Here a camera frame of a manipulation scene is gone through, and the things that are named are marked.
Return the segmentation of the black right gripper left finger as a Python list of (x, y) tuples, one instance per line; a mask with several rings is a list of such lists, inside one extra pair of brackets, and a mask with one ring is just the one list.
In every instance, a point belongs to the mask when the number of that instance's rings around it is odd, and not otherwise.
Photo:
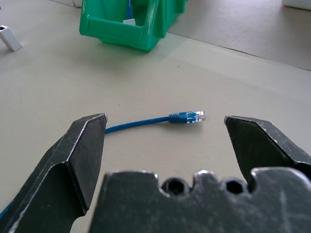
[(68, 233), (90, 208), (104, 147), (106, 114), (74, 121), (39, 161), (0, 216), (3, 233)]

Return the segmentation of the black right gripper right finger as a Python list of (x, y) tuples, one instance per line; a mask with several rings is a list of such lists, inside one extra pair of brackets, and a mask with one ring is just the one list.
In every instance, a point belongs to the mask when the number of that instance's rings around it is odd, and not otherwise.
[(273, 123), (226, 116), (224, 124), (250, 188), (310, 188), (310, 155)]

